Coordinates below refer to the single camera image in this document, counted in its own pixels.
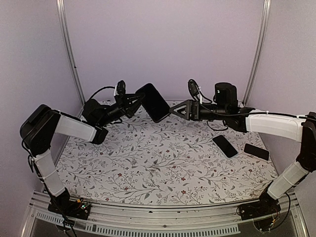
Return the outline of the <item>black phone case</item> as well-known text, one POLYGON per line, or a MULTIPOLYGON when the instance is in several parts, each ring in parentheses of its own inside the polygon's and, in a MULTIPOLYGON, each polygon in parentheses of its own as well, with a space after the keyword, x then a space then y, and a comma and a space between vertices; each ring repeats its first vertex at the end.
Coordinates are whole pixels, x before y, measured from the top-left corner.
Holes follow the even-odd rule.
POLYGON ((141 104, 153 122, 159 123, 170 115, 170 106, 152 83, 142 86, 136 93, 145 94, 141 104))

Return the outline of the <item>phone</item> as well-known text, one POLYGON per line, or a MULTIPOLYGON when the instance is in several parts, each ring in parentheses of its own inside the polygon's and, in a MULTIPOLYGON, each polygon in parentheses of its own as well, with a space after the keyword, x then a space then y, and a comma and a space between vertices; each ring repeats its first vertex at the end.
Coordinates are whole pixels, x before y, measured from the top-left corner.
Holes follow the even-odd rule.
POLYGON ((212 141, 221 150, 226 158, 233 158, 238 155, 238 151, 223 135, 213 137, 212 141))

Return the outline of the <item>black smartphone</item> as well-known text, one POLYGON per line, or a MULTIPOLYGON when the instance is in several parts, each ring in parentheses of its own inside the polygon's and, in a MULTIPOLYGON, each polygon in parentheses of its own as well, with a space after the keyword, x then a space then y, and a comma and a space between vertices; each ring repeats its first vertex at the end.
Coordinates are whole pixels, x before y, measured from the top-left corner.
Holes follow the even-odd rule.
POLYGON ((253 146, 251 144, 245 144, 244 152, 249 154, 249 155, 255 156, 257 158, 260 158, 262 160, 265 160, 265 161, 268 161, 269 157, 270 157, 269 151, 262 149, 262 148, 259 148, 257 146, 253 146))

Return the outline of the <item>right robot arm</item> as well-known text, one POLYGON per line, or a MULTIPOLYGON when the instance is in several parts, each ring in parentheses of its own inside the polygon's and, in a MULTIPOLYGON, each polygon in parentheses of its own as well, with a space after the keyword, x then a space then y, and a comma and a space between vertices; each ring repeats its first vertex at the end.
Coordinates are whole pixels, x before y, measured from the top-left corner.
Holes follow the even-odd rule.
POLYGON ((192 99, 170 108, 170 112, 185 120, 221 120, 238 132, 258 132, 292 139, 301 144, 296 160, 273 180, 261 193, 255 205, 259 215, 266 215, 275 202, 290 188, 299 184, 316 169, 316 114, 306 116, 287 115, 261 111, 251 107, 239 107, 237 88, 228 82, 215 84, 213 102, 204 103, 197 98, 201 94, 197 83, 188 81, 192 99))

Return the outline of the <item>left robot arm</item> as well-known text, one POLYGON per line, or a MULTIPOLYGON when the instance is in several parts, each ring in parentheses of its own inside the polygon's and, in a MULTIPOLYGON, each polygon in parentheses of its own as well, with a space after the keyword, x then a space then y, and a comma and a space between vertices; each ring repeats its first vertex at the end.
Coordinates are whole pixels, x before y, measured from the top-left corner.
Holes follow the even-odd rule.
POLYGON ((54 138, 63 137, 68 141, 72 137, 102 144, 109 133, 106 126, 121 117, 134 116, 144 97, 144 93, 117 94, 112 105, 90 98, 83 107, 82 119, 41 104, 21 125, 21 146, 28 154, 29 168, 43 183, 54 206, 62 214, 70 214, 74 207, 51 154, 54 138))

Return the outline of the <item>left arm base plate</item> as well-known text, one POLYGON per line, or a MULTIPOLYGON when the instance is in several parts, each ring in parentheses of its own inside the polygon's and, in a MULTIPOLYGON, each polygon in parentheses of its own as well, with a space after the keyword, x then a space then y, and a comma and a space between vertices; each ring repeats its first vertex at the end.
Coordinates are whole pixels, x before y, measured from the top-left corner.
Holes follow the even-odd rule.
POLYGON ((87 220, 91 210, 91 203, 82 198, 67 201, 64 207, 58 207, 52 201, 48 206, 48 211, 57 214, 64 214, 67 217, 87 220))

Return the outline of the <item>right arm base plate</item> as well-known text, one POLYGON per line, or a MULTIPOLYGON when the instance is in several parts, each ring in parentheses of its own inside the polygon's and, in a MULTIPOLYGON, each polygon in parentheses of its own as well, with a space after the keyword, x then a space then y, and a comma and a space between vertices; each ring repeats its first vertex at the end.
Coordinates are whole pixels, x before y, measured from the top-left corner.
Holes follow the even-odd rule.
POLYGON ((242 220, 253 220, 254 227, 260 232, 269 232, 273 229, 280 211, 278 202, 268 207, 260 201, 241 204, 236 209, 242 220))

